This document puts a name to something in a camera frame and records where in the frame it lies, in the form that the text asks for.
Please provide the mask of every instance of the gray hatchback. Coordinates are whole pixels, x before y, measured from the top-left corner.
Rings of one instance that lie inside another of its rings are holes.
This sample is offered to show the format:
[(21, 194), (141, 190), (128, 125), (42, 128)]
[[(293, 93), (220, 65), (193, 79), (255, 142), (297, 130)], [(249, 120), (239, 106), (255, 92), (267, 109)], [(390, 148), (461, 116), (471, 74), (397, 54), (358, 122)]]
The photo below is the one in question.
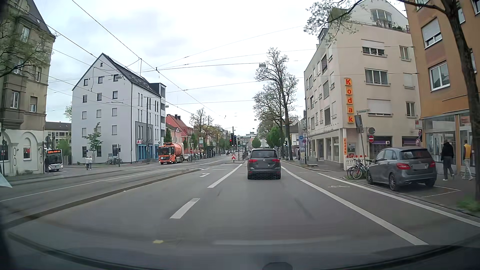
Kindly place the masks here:
[(393, 191), (411, 183), (425, 183), (432, 187), (436, 179), (435, 161), (423, 147), (385, 148), (367, 169), (369, 184), (386, 183)]
[(260, 175), (273, 175), (275, 179), (280, 179), (282, 166), (275, 149), (252, 149), (247, 160), (247, 179)]

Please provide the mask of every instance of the tanker truck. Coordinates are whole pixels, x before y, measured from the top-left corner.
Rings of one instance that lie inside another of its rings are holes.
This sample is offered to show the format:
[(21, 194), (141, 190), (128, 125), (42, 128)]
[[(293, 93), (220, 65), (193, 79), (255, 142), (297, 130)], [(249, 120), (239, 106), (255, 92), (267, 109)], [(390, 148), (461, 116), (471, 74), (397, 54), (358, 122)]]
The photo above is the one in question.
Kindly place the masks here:
[(159, 146), (158, 162), (160, 164), (183, 162), (183, 144), (164, 143), (162, 146)]

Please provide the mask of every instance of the sky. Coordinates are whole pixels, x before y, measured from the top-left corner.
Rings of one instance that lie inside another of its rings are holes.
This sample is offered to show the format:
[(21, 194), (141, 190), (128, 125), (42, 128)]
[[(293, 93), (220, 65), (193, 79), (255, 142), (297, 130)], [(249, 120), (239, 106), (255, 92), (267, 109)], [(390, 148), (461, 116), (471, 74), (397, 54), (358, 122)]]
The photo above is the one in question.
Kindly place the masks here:
[[(61, 34), (53, 45), (50, 63), (47, 121), (69, 122), (63, 113), (72, 100), (73, 86), (105, 53), (133, 71), (142, 70), (141, 76), (149, 82), (166, 85), (166, 101), (171, 104), (167, 114), (178, 114), (189, 124), (191, 113), (205, 108), (215, 124), (229, 130), (234, 127), (239, 135), (248, 134), (258, 126), (252, 98), (264, 84), (255, 82), (255, 70), (266, 60), (270, 47), (289, 57), (288, 71), (299, 79), (294, 114), (303, 115), (303, 71), (318, 43), (315, 36), (303, 32), (310, 17), (305, 9), (312, 0), (75, 2), (131, 51), (72, 0), (35, 0), (51, 31)], [(405, 14), (403, 3), (392, 3)], [(218, 64), (234, 65), (170, 69), (161, 74), (151, 71), (151, 66)]]

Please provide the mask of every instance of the license plate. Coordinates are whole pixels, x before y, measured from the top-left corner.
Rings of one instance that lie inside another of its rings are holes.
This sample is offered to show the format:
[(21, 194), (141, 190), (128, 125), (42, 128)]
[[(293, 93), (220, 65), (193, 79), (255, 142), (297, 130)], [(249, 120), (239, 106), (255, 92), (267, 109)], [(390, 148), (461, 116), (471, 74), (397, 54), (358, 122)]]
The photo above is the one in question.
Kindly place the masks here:
[(427, 163), (421, 163), (421, 164), (413, 164), (412, 165), (412, 169), (414, 170), (425, 170), (428, 168), (428, 164)]

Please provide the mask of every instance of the car wheel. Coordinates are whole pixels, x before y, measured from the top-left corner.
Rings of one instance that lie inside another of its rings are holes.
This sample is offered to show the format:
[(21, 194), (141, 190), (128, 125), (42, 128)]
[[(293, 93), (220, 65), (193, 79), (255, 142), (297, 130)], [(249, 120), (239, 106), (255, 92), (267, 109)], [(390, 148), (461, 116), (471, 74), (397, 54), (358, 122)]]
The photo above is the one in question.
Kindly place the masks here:
[(399, 190), (398, 185), (396, 184), (395, 176), (393, 175), (393, 173), (391, 173), (388, 176), (388, 186), (390, 187), (390, 189), (392, 191), (398, 191)]
[(425, 185), (427, 187), (433, 187), (435, 185), (435, 180), (436, 179), (429, 179), (429, 180), (425, 181)]
[(370, 173), (370, 171), (367, 171), (367, 183), (368, 184), (374, 184), (372, 174)]

